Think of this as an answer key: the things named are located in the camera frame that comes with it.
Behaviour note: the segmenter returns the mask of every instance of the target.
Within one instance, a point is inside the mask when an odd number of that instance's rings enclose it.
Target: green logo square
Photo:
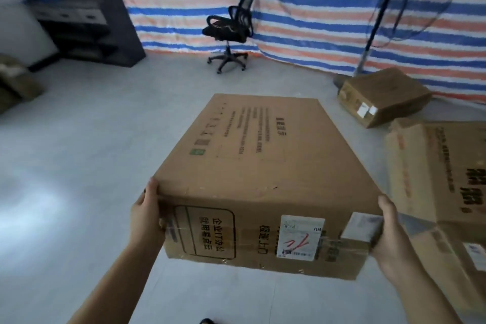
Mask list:
[[[206,150],[204,150],[204,149],[192,149],[189,154],[190,155],[204,155],[205,152],[206,152]]]

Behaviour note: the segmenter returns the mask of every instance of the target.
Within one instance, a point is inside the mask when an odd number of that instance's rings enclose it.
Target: hand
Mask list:
[[[130,240],[128,245],[159,253],[165,241],[165,228],[159,223],[157,180],[152,177],[130,211]]]
[[[378,197],[378,205],[383,211],[383,234],[373,249],[373,256],[385,277],[397,287],[410,273],[425,271],[398,222],[395,204],[382,195]]]

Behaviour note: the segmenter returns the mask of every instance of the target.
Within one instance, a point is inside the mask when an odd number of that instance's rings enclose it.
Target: chair backrest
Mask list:
[[[252,24],[251,24],[251,5],[253,3],[253,0],[240,0],[238,7],[237,8],[229,8],[229,14],[231,16],[231,19],[238,21],[238,23],[244,27],[253,30]]]

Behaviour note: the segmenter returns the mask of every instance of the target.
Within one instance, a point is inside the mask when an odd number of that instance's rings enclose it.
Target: chair seat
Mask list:
[[[229,18],[219,17],[203,29],[203,35],[210,36],[219,41],[235,41],[245,43],[246,36],[239,31],[238,24]]]

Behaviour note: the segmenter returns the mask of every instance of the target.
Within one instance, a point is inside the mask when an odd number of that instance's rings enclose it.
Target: fan pole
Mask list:
[[[378,16],[376,17],[375,25],[371,30],[371,34],[369,35],[368,42],[366,44],[366,47],[364,48],[363,54],[361,55],[360,62],[358,63],[358,66],[354,70],[353,76],[359,75],[361,73],[368,59],[369,49],[371,48],[371,44],[373,44],[373,40],[375,38],[376,32],[378,31],[378,28],[380,28],[381,20],[383,19],[383,14],[385,14],[385,10],[388,7],[389,2],[390,0],[383,0],[383,3],[381,4],[380,11],[378,12]]]

